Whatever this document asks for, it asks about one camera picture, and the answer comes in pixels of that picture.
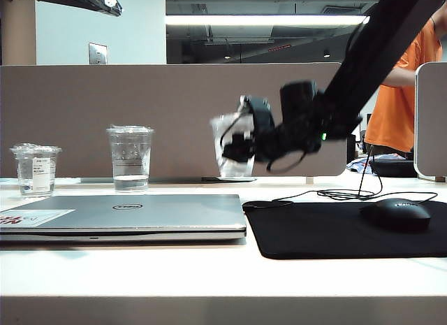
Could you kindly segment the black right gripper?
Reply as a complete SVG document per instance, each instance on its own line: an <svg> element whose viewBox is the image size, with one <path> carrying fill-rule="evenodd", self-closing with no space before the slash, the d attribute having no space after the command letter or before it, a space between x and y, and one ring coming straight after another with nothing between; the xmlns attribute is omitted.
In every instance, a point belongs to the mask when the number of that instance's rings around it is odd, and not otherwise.
<svg viewBox="0 0 447 325"><path fill-rule="evenodd" d="M289 153L315 153L321 149L321 132L309 120L283 122L273 128L271 106L264 97L241 95L240 112L253 118L253 138L245 133L231 134L222 156L233 161L274 162Z"/></svg>

